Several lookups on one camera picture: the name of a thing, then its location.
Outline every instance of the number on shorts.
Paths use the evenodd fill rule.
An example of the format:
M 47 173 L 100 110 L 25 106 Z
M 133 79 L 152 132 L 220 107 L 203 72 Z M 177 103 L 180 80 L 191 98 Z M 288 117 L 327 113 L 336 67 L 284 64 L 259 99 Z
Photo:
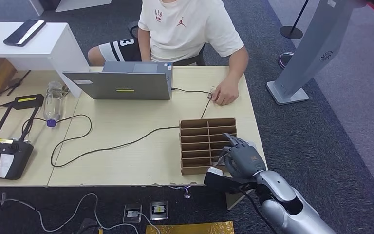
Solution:
M 120 45 L 121 45 L 121 46 L 132 45 L 132 44 L 134 44 L 134 39 L 130 39 L 130 40 L 121 40 L 121 41 L 120 41 Z

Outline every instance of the robotic hand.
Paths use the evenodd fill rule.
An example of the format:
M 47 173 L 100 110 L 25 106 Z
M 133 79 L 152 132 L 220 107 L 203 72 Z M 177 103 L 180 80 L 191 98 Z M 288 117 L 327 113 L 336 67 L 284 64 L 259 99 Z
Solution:
M 233 176 L 211 167 L 204 184 L 236 194 L 255 189 L 264 216 L 286 234 L 335 234 L 295 188 L 266 165 L 257 150 L 242 139 L 223 133 L 231 143 L 224 147 L 225 166 Z

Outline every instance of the white t-shirt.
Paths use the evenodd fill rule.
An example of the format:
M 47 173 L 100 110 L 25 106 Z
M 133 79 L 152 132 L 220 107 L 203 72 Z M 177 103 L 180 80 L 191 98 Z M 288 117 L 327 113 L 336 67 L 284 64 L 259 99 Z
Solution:
M 222 57 L 244 46 L 221 0 L 143 0 L 138 27 L 150 31 L 153 61 L 194 57 L 206 42 Z

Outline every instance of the human hand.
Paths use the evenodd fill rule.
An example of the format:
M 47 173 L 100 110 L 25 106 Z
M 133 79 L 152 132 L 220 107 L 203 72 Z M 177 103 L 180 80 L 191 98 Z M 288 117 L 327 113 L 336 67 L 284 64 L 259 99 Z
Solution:
M 238 97 L 239 84 L 231 78 L 225 78 L 213 93 L 213 101 L 221 106 L 234 102 Z

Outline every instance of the person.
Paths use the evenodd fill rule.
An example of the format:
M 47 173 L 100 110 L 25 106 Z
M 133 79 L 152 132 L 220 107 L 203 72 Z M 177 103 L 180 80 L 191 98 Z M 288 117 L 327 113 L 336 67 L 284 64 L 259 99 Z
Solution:
M 229 72 L 215 89 L 213 101 L 228 105 L 237 99 L 249 56 L 221 0 L 143 0 L 138 27 L 138 39 L 113 41 L 89 50 L 90 64 L 177 62 L 198 55 L 207 42 L 220 56 L 230 56 Z

